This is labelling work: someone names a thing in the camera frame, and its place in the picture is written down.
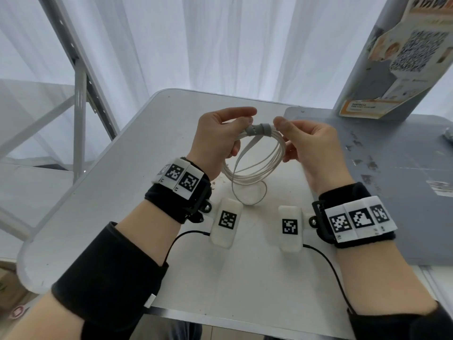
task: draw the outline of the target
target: white cable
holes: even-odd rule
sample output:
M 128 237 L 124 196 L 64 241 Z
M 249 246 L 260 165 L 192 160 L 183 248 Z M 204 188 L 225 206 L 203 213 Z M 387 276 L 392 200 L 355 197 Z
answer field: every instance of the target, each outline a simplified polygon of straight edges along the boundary
M 236 197 L 236 199 L 239 200 L 244 205 L 255 205 L 255 204 L 258 204 L 261 200 L 263 200 L 263 198 L 266 196 L 266 193 L 267 193 L 267 185 L 263 181 L 263 179 L 266 178 L 270 173 L 272 173 L 275 170 L 275 168 L 277 168 L 277 166 L 279 165 L 279 163 L 281 162 L 281 160 L 283 159 L 283 156 L 285 154 L 286 143 L 283 140 L 283 137 L 281 136 L 280 132 L 278 132 L 275 129 L 275 127 L 272 125 L 265 124 L 265 126 L 267 126 L 267 128 L 270 127 L 270 137 L 276 139 L 278 143 L 275 146 L 274 150 L 272 150 L 272 152 L 264 160 L 261 160 L 260 162 L 254 164 L 250 167 L 244 168 L 244 169 L 236 172 L 237 165 L 239 164 L 239 161 L 244 156 L 244 154 L 247 151 L 249 151 L 255 144 L 257 144 L 261 140 L 261 138 L 263 138 L 263 136 L 264 136 L 263 131 L 262 131 L 263 126 L 261 126 L 261 128 L 260 128 L 261 131 L 259 131 L 259 128 L 258 128 L 259 125 L 256 125 L 256 126 L 251 125 L 247 128 L 248 133 L 246 132 L 246 130 L 244 130 L 236 138 L 236 140 L 240 140 L 240 139 L 248 137 L 248 136 L 254 136 L 254 138 L 250 141 L 250 143 L 247 144 L 247 146 L 242 150 L 241 154 L 237 157 L 236 164 L 234 166 L 234 170 L 231 171 L 229 169 L 227 163 L 225 161 L 223 162 L 222 173 L 224 173 L 225 176 L 228 178 L 228 180 L 231 181 L 231 189 L 233 190 L 233 194 Z M 257 166 L 257 165 L 263 163 L 264 161 L 268 160 L 269 157 L 271 157 L 269 162 L 266 163 L 262 168 L 258 169 L 256 172 L 254 172 L 252 174 L 246 174 L 246 175 L 237 174 L 237 173 L 248 170 L 254 166 Z M 255 203 L 248 204 L 248 203 L 243 202 L 242 200 L 239 199 L 239 197 L 234 192 L 234 184 L 247 186 L 247 185 L 253 185 L 254 183 L 258 183 L 258 182 L 262 182 L 264 184 L 265 191 L 264 191 L 264 195 L 261 197 L 261 199 Z

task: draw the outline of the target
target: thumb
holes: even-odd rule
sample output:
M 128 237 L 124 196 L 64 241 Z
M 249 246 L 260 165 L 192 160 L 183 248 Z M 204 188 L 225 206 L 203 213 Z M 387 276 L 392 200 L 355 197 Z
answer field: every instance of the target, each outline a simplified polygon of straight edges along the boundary
M 239 117 L 227 124 L 227 126 L 231 129 L 235 136 L 238 136 L 247 126 L 252 125 L 252 123 L 252 117 Z
M 275 117 L 274 119 L 275 128 L 281 132 L 288 140 L 293 144 L 302 142 L 303 137 L 306 135 L 303 131 L 299 130 L 296 125 L 287 121 L 283 117 Z

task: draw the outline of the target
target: black wire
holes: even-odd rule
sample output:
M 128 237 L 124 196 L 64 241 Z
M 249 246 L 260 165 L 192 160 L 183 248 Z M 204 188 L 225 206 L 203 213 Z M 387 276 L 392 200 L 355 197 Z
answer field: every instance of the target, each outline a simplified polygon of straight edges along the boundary
M 174 243 L 176 242 L 176 240 L 178 240 L 181 236 L 185 235 L 185 234 L 191 234 L 191 233 L 198 233 L 198 234 L 203 234 L 203 235 L 206 235 L 206 236 L 209 236 L 211 233 L 208 233 L 208 232 L 204 232 L 204 231 L 201 231 L 201 230 L 189 230 L 189 231 L 186 231 L 182 234 L 179 234 L 176 239 L 173 240 L 173 243 L 171 244 L 170 248 L 168 249 L 168 252 L 167 252 L 167 256 L 165 257 L 165 260 L 164 260 L 164 263 L 167 261 L 167 258 L 168 258 L 168 255 L 170 254 L 170 250 L 171 248 L 173 247 Z M 335 278 L 337 279 L 337 283 L 338 283 L 338 287 L 340 288 L 340 291 L 341 291 L 341 294 L 343 295 L 343 298 L 344 298 L 344 301 L 346 302 L 346 304 L 348 305 L 348 308 L 349 310 L 351 311 L 352 314 L 357 314 L 356 311 L 354 310 L 354 308 L 352 307 L 351 303 L 349 303 L 349 300 L 348 298 L 346 297 L 346 294 L 344 293 L 344 290 L 343 290 L 343 286 L 341 285 L 341 281 L 340 281 L 340 278 L 338 277 L 338 274 L 337 274 L 337 271 L 335 270 L 335 268 L 333 267 L 332 263 L 330 262 L 330 260 L 324 255 L 324 253 L 322 251 L 320 251 L 319 249 L 316 249 L 315 247 L 312 247 L 310 245 L 303 245 L 305 248 L 309 248 L 309 249 L 312 249 L 314 251 L 317 251 L 319 254 L 321 254 L 323 256 L 324 259 L 326 259 L 326 261 L 329 263 L 330 265 L 330 268 L 332 269 L 333 271 L 333 274 L 335 275 Z
M 179 239 L 181 236 L 183 236 L 185 234 L 190 234 L 190 233 L 199 233 L 199 234 L 203 234 L 203 235 L 206 235 L 206 236 L 209 236 L 211 234 L 211 233 L 207 233 L 206 231 L 201 231 L 201 230 L 189 230 L 189 231 L 186 231 L 186 232 L 184 232 L 182 234 L 179 234 L 176 237 L 176 239 L 173 240 L 173 243 L 171 244 L 170 248 L 168 249 L 167 256 L 165 257 L 164 263 L 167 261 L 168 255 L 170 254 L 170 250 L 173 247 L 173 245 L 176 242 L 176 240 Z
M 349 303 L 349 300 L 348 298 L 346 297 L 346 294 L 344 293 L 344 290 L 343 290 L 343 286 L 341 285 L 341 281 L 340 281 L 340 278 L 338 277 L 338 274 L 337 274 L 337 271 L 335 270 L 335 268 L 333 267 L 332 263 L 330 262 L 330 260 L 324 255 L 324 253 L 322 251 L 320 251 L 319 249 L 316 249 L 315 247 L 312 247 L 312 246 L 309 246 L 307 244 L 303 245 L 305 248 L 310 248 L 314 251 L 317 251 L 319 254 L 321 254 L 324 259 L 327 260 L 327 262 L 329 263 L 330 265 L 330 268 L 332 269 L 333 271 L 333 274 L 335 274 L 335 278 L 337 278 L 337 283 L 338 283 L 338 286 L 340 287 L 340 291 L 341 291 L 341 294 L 343 295 L 343 298 L 344 298 L 344 301 L 346 302 L 346 304 L 348 305 L 348 308 L 349 310 L 351 311 L 352 314 L 357 314 L 356 311 L 354 310 L 354 308 L 352 307 L 351 303 Z

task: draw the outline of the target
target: cable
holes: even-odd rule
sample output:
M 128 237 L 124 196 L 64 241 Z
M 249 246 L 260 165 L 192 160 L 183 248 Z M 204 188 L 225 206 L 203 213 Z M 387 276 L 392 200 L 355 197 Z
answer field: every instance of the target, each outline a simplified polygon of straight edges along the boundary
M 340 291 L 341 291 L 341 294 L 343 295 L 343 298 L 344 298 L 344 301 L 346 302 L 346 304 L 348 305 L 348 308 L 349 310 L 351 311 L 352 314 L 357 314 L 356 311 L 354 310 L 354 308 L 352 307 L 351 303 L 349 303 L 349 300 L 348 298 L 346 297 L 346 294 L 344 293 L 344 290 L 343 290 L 343 286 L 341 285 L 341 281 L 340 281 L 340 278 L 338 277 L 338 274 L 337 274 L 337 271 L 335 270 L 335 268 L 333 267 L 332 263 L 330 262 L 330 260 L 324 255 L 324 253 L 322 251 L 320 251 L 319 249 L 316 249 L 315 247 L 312 247 L 310 245 L 303 245 L 304 248 L 310 248 L 314 251 L 317 251 L 319 254 L 321 254 L 323 256 L 324 259 L 327 260 L 327 262 L 329 263 L 330 265 L 330 268 L 332 269 L 333 271 L 333 274 L 335 274 L 335 278 L 337 278 L 337 283 L 338 283 L 338 286 L 340 287 Z
M 170 254 L 170 250 L 171 248 L 173 247 L 174 243 L 176 242 L 177 239 L 179 239 L 181 236 L 185 235 L 185 234 L 190 234 L 190 233 L 199 233 L 199 234 L 203 234 L 203 235 L 206 235 L 206 236 L 209 236 L 211 233 L 208 233 L 206 231 L 201 231 L 201 230 L 189 230 L 189 231 L 186 231 L 182 234 L 179 234 L 176 239 L 173 240 L 170 248 L 168 249 L 168 252 L 167 252 L 167 255 L 165 256 L 165 260 L 164 260 L 164 263 L 167 261 L 167 258 L 168 258 L 168 255 Z
M 270 173 L 272 173 L 275 170 L 275 168 L 277 168 L 277 166 L 280 164 L 280 162 L 283 159 L 283 156 L 285 154 L 286 143 L 283 140 L 283 137 L 281 136 L 280 132 L 275 129 L 274 126 L 270 126 L 270 128 L 271 128 L 270 137 L 276 139 L 278 143 L 275 146 L 274 150 L 272 150 L 272 152 L 264 160 L 261 160 L 260 162 L 254 164 L 250 167 L 236 171 L 237 165 L 239 164 L 239 161 L 244 156 L 244 154 L 247 151 L 249 151 L 255 144 L 257 144 L 261 140 L 261 138 L 263 138 L 263 135 L 260 134 L 260 135 L 252 135 L 252 136 L 254 136 L 254 138 L 250 141 L 250 143 L 247 144 L 247 146 L 244 148 L 244 150 L 242 150 L 241 154 L 238 156 L 233 171 L 231 171 L 229 169 L 229 167 L 225 161 L 223 162 L 222 173 L 224 173 L 225 176 L 228 178 L 228 180 L 231 181 L 231 189 L 233 190 L 233 194 L 236 197 L 236 199 L 239 200 L 244 205 L 255 205 L 255 204 L 259 203 L 261 200 L 263 200 L 263 198 L 266 196 L 266 193 L 267 193 L 267 185 L 263 181 L 263 179 L 266 178 Z M 248 137 L 248 136 L 250 136 L 250 135 L 247 134 L 246 131 L 242 131 L 239 134 L 239 136 L 236 138 L 236 140 L 240 140 L 240 139 Z M 246 175 L 237 174 L 237 173 L 248 170 L 254 166 L 257 166 L 257 165 L 263 163 L 264 161 L 268 160 L 269 157 L 271 157 L 270 161 L 268 163 L 266 163 L 262 168 L 258 169 L 256 172 L 254 172 L 252 174 L 246 174 Z M 258 183 L 258 182 L 262 182 L 264 184 L 265 191 L 264 191 L 264 195 L 261 197 L 261 199 L 255 203 L 248 204 L 248 203 L 243 202 L 242 200 L 239 199 L 239 197 L 236 195 L 236 193 L 234 191 L 234 184 L 247 186 L 247 185 L 253 185 L 254 183 Z

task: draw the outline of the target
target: black and white square marker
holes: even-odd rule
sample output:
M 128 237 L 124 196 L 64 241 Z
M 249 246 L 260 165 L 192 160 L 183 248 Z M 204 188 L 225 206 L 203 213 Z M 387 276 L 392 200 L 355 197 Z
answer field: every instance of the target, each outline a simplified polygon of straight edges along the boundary
M 297 235 L 297 219 L 282 219 L 283 234 Z
M 183 173 L 183 171 L 184 171 L 183 167 L 179 167 L 178 165 L 172 164 L 168 169 L 167 173 L 165 173 L 165 176 L 174 181 L 177 181 L 179 176 Z
M 193 191 L 193 189 L 196 187 L 197 182 L 200 179 L 193 176 L 189 172 L 185 172 L 181 180 L 179 181 L 178 185 L 184 187 L 186 190 L 189 190 L 190 192 Z
M 333 230 L 336 233 L 351 230 L 352 226 L 348 221 L 348 217 L 345 213 L 340 215 L 329 217 L 330 224 L 332 224 Z
M 170 167 L 170 164 L 165 165 L 158 173 L 157 175 L 162 175 L 164 172 L 167 170 L 167 168 Z
M 386 211 L 380 204 L 370 206 L 370 210 L 371 210 L 371 212 L 373 212 L 374 217 L 376 217 L 376 220 L 378 221 L 378 223 L 384 223 L 390 219 L 390 217 L 387 215 Z
M 351 217 L 356 228 L 363 228 L 374 225 L 373 219 L 371 218 L 371 215 L 366 208 L 349 211 L 349 217 Z
M 236 222 L 236 217 L 237 215 L 235 213 L 222 211 L 222 214 L 220 215 L 219 225 L 221 227 L 233 229 L 234 223 Z

